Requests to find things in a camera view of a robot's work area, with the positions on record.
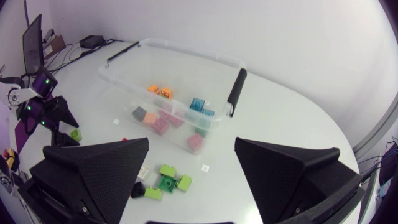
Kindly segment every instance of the green block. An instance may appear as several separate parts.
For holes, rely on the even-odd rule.
[[[183,175],[180,181],[177,182],[177,188],[186,192],[191,183],[192,183],[192,178],[187,175]]]
[[[173,193],[176,184],[176,179],[163,175],[157,187],[169,193]]]
[[[70,137],[71,137],[73,140],[75,140],[76,142],[79,142],[79,141],[82,139],[81,133],[80,133],[80,131],[79,131],[78,128],[76,128],[75,130],[73,130],[73,131],[70,133]]]
[[[166,176],[169,176],[169,177],[175,177],[175,173],[177,172],[177,171],[175,171],[175,168],[174,167],[170,167],[170,166],[168,166],[168,165],[162,165],[162,167],[160,168],[160,174],[162,174],[162,175],[166,175]]]
[[[200,129],[200,128],[195,128],[195,133],[200,134],[203,138],[205,138],[207,135],[207,131]]]
[[[160,189],[153,189],[152,187],[147,187],[145,189],[144,196],[156,200],[162,200],[163,192]]]

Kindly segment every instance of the black block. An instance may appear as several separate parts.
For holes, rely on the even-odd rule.
[[[132,187],[131,198],[142,197],[145,194],[145,187],[141,182],[137,182]]]

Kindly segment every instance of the magenta block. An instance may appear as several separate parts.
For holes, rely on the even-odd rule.
[[[200,134],[194,134],[188,138],[188,145],[192,150],[196,151],[202,147],[203,138],[200,136]]]
[[[167,119],[169,119],[170,123],[176,128],[179,128],[184,123],[183,120],[178,119],[174,116],[169,116]]]
[[[165,118],[165,119],[167,119],[170,116],[168,113],[166,113],[162,110],[159,110],[159,115],[160,115],[160,117]]]
[[[155,123],[152,125],[152,127],[155,129],[155,131],[158,134],[164,134],[168,128],[169,128],[169,123],[164,119],[164,118],[158,118],[156,119]]]

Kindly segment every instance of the wire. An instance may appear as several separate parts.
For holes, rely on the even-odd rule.
[[[89,55],[89,54],[91,54],[91,53],[93,53],[93,52],[96,52],[97,50],[101,49],[102,47],[107,46],[107,45],[109,45],[109,44],[112,44],[112,43],[114,43],[114,42],[123,42],[123,41],[122,41],[122,40],[114,40],[114,39],[105,40],[105,42],[104,42],[103,44],[101,44],[100,46],[96,47],[96,48],[93,49],[93,50],[89,50],[89,51],[86,51],[86,52],[81,53],[80,56],[79,56],[78,58],[75,58],[75,59],[71,60],[70,62],[64,63],[65,60],[63,60],[63,62],[61,63],[60,66],[58,66],[58,67],[57,67],[56,69],[54,69],[54,70],[49,70],[49,72],[56,72],[56,71],[59,71],[59,70],[65,68],[66,66],[70,65],[71,63],[76,62],[76,61],[79,60],[79,59],[82,59],[82,58],[85,57],[86,55]]]
[[[388,155],[389,155],[390,153],[392,153],[392,152],[398,152],[398,149],[395,149],[395,150],[389,152],[387,155],[384,155],[384,156],[374,156],[374,157],[370,157],[369,159],[365,159],[364,161],[361,161],[361,162],[359,162],[358,164],[361,164],[361,163],[363,163],[363,162],[366,162],[366,161],[371,160],[371,159],[374,159],[374,158],[388,156]]]
[[[367,170],[361,172],[360,174],[364,174],[364,173],[366,173],[367,171],[373,169],[374,167],[377,167],[377,165],[379,165],[384,159],[387,159],[389,156],[394,155],[394,154],[398,154],[398,152],[392,152],[392,153],[390,153],[388,156],[386,156],[385,158],[381,159],[379,162],[377,162],[376,164],[374,164],[373,166],[371,166],[369,169],[367,169]]]
[[[72,44],[67,44],[67,45],[65,45],[65,48],[64,48],[64,49],[66,49],[67,46],[69,46],[69,45],[71,45],[71,46],[73,47]],[[60,51],[57,53],[57,55],[56,55],[56,56],[51,60],[51,62],[46,66],[46,68],[48,68],[48,67],[51,65],[51,63],[58,57],[58,55],[59,55],[64,49],[60,50]]]
[[[394,141],[392,141],[392,142],[387,142],[387,144],[386,144],[386,149],[384,150],[384,153],[386,153],[387,152],[387,147],[388,147],[388,144],[391,144],[391,143],[396,143],[396,142],[394,142]]]

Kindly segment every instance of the table surface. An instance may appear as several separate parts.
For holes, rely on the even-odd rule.
[[[193,178],[188,192],[164,193],[163,200],[129,198],[121,223],[145,223],[148,220],[174,223],[262,223],[259,210],[234,152],[235,138],[283,144],[310,149],[340,149],[339,161],[358,172],[351,147],[337,124],[315,103],[274,82],[248,73],[234,117],[207,139],[203,153],[193,155],[168,140],[134,124],[123,112],[126,94],[99,79],[97,69],[106,59],[128,46],[114,43],[61,69],[55,76],[58,86],[53,95],[62,95],[80,125],[81,145],[101,144],[148,137],[149,152],[144,164],[150,174],[143,182],[155,187],[162,164],[174,166],[177,175]],[[62,52],[49,70],[60,65]],[[73,51],[71,58],[81,51]],[[10,118],[10,141],[16,149]],[[69,133],[73,127],[61,124]],[[44,157],[42,147],[50,144],[50,131],[38,126],[19,158],[21,170],[28,171]],[[208,165],[208,172],[201,170]],[[345,223],[357,223],[360,204]]]

